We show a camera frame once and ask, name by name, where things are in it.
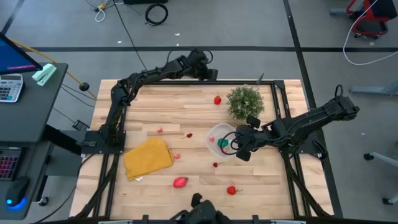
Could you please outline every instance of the monitor screen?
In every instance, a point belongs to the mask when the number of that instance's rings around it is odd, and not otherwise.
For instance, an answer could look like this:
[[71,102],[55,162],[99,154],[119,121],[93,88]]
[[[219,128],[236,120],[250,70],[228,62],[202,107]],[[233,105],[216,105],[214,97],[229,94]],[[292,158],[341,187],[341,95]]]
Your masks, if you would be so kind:
[[0,34],[0,75],[32,72],[42,67],[7,37]]

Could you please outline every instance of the green plant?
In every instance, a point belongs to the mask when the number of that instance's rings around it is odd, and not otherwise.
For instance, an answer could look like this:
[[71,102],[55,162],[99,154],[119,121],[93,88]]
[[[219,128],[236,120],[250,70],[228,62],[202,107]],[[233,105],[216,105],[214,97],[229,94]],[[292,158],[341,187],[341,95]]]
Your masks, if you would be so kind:
[[228,113],[237,121],[243,121],[247,116],[257,117],[264,111],[262,96],[259,90],[244,85],[228,93]]

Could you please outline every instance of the blue light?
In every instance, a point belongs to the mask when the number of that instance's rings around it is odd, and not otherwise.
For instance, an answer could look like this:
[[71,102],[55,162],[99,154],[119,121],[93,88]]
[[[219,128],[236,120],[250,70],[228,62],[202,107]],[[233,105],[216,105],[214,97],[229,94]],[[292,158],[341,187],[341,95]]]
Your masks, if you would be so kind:
[[26,204],[26,202],[27,202],[27,199],[26,199],[26,197],[24,197],[22,200],[21,200],[21,202],[19,202],[19,204],[17,204],[16,206],[10,206],[10,205],[8,205],[8,200],[7,200],[7,208],[8,209],[11,209],[11,210],[20,210],[20,209],[22,209],[23,207],[24,207],[24,205]]

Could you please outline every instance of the yellow towel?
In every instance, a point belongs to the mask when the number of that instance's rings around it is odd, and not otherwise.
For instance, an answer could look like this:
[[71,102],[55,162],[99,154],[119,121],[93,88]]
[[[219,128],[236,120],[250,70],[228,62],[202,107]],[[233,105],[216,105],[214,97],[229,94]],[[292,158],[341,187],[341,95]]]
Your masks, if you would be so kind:
[[173,165],[174,158],[163,139],[148,139],[124,155],[128,180]]

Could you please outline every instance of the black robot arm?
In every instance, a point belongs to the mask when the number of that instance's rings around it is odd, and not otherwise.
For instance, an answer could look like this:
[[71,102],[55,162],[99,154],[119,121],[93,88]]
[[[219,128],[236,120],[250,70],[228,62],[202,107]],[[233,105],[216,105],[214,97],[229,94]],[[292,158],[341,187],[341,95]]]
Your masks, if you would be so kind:
[[301,114],[295,118],[277,119],[259,128],[260,121],[254,117],[248,117],[246,125],[236,128],[236,138],[232,147],[236,156],[244,161],[250,160],[251,152],[255,152],[263,146],[282,147],[285,145],[298,146],[309,134],[320,129],[332,121],[349,121],[356,117],[359,108],[348,97],[343,96],[341,85],[336,87],[335,97],[323,106]]
[[154,83],[166,78],[180,79],[182,77],[197,78],[199,80],[216,80],[218,71],[209,69],[205,53],[201,50],[192,50],[188,57],[179,56],[167,62],[161,68],[155,68],[141,73],[133,73],[129,77],[119,80],[111,90],[112,105],[106,122],[100,127],[99,133],[106,140],[106,144],[116,147],[120,144],[119,133],[123,127],[119,122],[123,111],[137,96],[138,90],[143,85]]

